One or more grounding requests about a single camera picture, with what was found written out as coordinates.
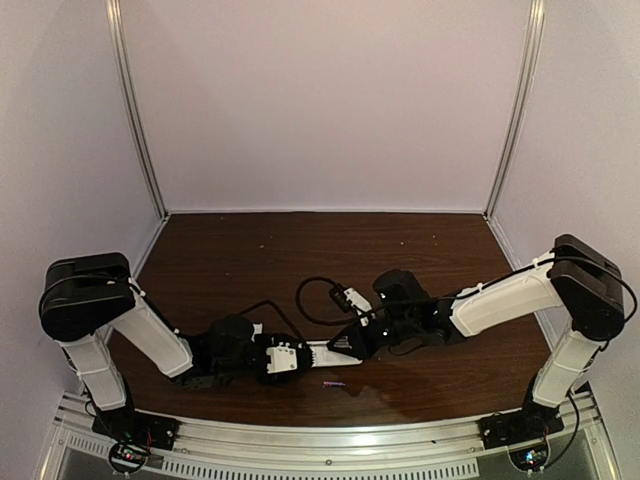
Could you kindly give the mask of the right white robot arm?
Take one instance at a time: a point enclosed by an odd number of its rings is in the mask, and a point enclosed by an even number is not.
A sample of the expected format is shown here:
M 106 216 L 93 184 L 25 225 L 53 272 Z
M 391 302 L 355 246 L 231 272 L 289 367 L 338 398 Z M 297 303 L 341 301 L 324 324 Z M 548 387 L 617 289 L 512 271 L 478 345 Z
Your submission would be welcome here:
M 534 376 L 526 410 L 558 409 L 597 353 L 624 329 L 628 286 L 619 268 L 577 237 L 564 234 L 530 264 L 499 279 L 432 297 L 407 270 L 394 269 L 373 283 L 373 308 L 357 291 L 344 296 L 354 320 L 328 350 L 363 361 L 383 347 L 417 340 L 425 346 L 457 344 L 538 311 L 563 308 L 569 323 L 549 359 Z

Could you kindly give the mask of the white remote control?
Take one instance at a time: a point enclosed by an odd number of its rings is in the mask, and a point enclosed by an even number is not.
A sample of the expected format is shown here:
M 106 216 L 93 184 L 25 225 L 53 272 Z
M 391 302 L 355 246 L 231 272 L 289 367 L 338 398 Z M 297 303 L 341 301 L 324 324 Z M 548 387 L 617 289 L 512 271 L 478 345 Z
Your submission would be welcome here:
M 327 341 L 310 341 L 313 368 L 338 368 L 360 365 L 362 360 L 328 349 Z

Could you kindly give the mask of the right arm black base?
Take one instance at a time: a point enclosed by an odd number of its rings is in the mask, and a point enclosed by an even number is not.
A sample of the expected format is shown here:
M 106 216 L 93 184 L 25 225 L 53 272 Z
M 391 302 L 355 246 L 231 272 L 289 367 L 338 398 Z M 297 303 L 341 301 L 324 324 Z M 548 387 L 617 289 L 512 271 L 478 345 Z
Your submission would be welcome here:
M 543 440 L 564 429 L 558 407 L 546 407 L 533 400 L 526 400 L 518 410 L 482 417 L 477 425 L 487 450 Z

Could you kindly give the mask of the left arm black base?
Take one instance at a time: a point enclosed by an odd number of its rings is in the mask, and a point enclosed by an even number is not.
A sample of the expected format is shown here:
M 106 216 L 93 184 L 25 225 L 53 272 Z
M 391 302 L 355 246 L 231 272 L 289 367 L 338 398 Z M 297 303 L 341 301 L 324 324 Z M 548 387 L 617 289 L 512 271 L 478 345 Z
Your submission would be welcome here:
M 180 422 L 171 417 L 141 413 L 130 407 L 98 409 L 92 431 L 115 441 L 129 441 L 142 447 L 171 451 Z

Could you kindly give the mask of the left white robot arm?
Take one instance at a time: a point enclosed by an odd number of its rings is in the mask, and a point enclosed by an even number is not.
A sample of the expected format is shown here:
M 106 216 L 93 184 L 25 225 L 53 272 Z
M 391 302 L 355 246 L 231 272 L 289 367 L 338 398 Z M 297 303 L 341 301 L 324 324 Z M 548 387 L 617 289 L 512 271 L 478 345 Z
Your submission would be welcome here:
M 127 258 L 107 253 L 58 260 L 45 274 L 38 305 L 44 332 L 65 352 L 102 412 L 130 405 L 130 393 L 103 336 L 110 327 L 184 389 L 226 386 L 253 377 L 286 383 L 311 369 L 311 348 L 298 331 L 265 334 L 239 314 L 203 333 L 174 328 L 131 277 Z

